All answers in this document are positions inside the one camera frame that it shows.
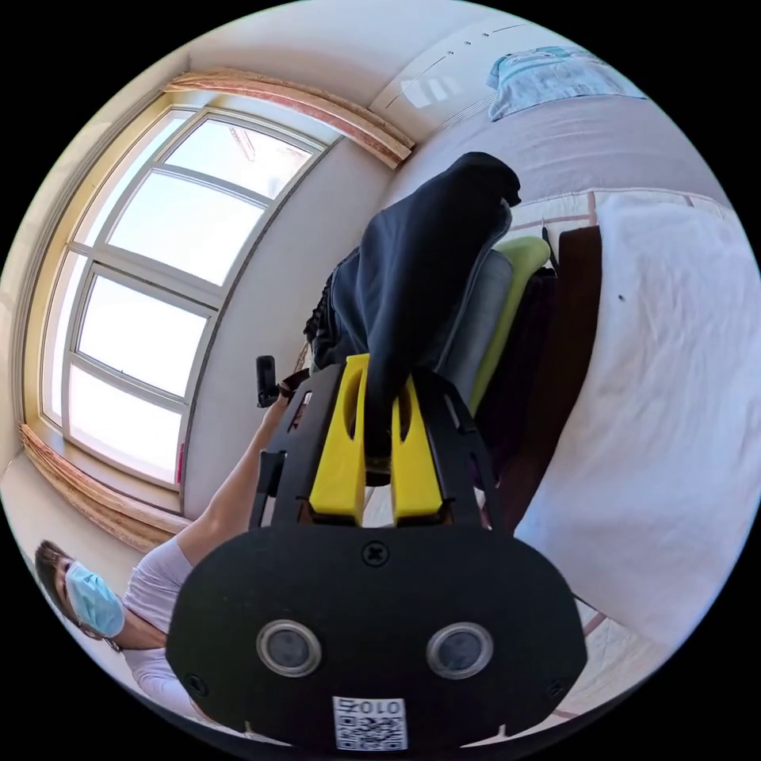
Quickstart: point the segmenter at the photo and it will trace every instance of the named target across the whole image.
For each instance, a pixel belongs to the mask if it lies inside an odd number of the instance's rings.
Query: number 010
[[[388,703],[385,700],[379,700],[374,704],[370,700],[364,700],[360,703],[359,709],[363,713],[390,713],[393,716],[400,713],[401,706],[397,700]]]

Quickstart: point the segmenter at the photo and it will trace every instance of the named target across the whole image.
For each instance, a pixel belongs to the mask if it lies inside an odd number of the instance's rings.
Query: woman's hair
[[[37,547],[34,553],[34,570],[37,574],[37,580],[53,605],[55,605],[67,621],[70,621],[77,629],[82,631],[79,621],[67,612],[63,606],[63,600],[59,597],[58,590],[55,589],[55,571],[61,560],[73,560],[73,558],[65,553],[55,542],[45,539],[40,542],[40,546]],[[108,637],[103,637],[102,639],[109,644],[112,650],[121,652],[121,648]]]

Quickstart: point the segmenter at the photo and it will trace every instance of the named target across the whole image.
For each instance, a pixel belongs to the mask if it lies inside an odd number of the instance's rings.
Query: black mount
[[[178,596],[171,667],[214,721],[316,751],[443,751],[501,725],[507,735],[535,726],[587,662],[568,585],[503,528],[475,423],[431,371],[413,381],[438,513],[396,530],[317,514],[309,496],[343,370],[327,367],[294,393],[262,453],[250,530],[200,562]],[[273,649],[269,633],[283,621]],[[459,625],[436,650],[441,632]],[[468,665],[478,632],[485,638]]]

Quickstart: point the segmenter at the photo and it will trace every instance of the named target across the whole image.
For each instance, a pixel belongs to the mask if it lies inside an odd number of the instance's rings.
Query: window pane
[[[86,215],[86,218],[77,230],[74,240],[80,243],[85,243],[87,246],[94,245],[95,239],[103,228],[108,215],[111,213],[121,194],[127,189],[127,185],[132,182],[132,179],[138,173],[140,167],[161,147],[162,143],[165,140],[168,140],[170,135],[173,132],[176,132],[192,115],[193,113],[190,111],[170,112],[164,117],[161,125],[159,125],[159,130],[140,153],[136,156],[127,154],[124,159],[122,159],[121,164],[116,169],[119,179],[110,191],[106,191],[106,189],[102,191],[104,195],[108,192],[106,199],[102,200],[98,198],[96,200],[96,204],[100,202],[102,205],[97,213],[95,213],[94,219],[90,220],[92,215],[89,213]]]
[[[253,129],[207,120],[174,149],[166,163],[275,198],[309,157],[306,151]]]
[[[151,173],[109,243],[222,285],[261,215],[226,193]]]
[[[138,399],[71,367],[71,436],[101,455],[172,484],[180,422],[177,412]]]
[[[206,321],[98,276],[78,350],[138,381],[184,396]]]
[[[80,254],[69,254],[68,257],[73,258],[74,265],[70,268],[70,259],[68,259],[63,266],[62,275],[70,272],[68,277],[61,277],[58,281],[58,285],[55,287],[55,295],[53,296],[53,309],[55,314],[51,314],[51,322],[49,330],[54,330],[55,333],[47,335],[45,341],[53,341],[52,354],[48,355],[50,366],[45,368],[46,373],[50,373],[50,399],[43,401],[43,406],[49,405],[49,411],[52,416],[58,421],[61,419],[61,388],[62,388],[62,373],[63,373],[63,355],[66,351],[66,331],[69,327],[69,319],[71,318],[71,309],[74,307],[74,297],[79,287],[79,282],[82,280],[82,273],[85,271],[85,264],[87,264],[87,257]]]

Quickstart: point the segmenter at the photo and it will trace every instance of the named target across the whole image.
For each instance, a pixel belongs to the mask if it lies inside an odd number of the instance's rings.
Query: windowsill
[[[141,502],[147,507],[153,507],[175,515],[182,515],[180,496],[176,491],[149,484],[139,478],[130,476],[128,473],[117,470],[111,465],[100,462],[87,452],[83,452],[77,446],[64,441],[59,431],[50,427],[40,418],[33,421],[30,420],[28,425],[54,452],[90,478],[119,494]]]

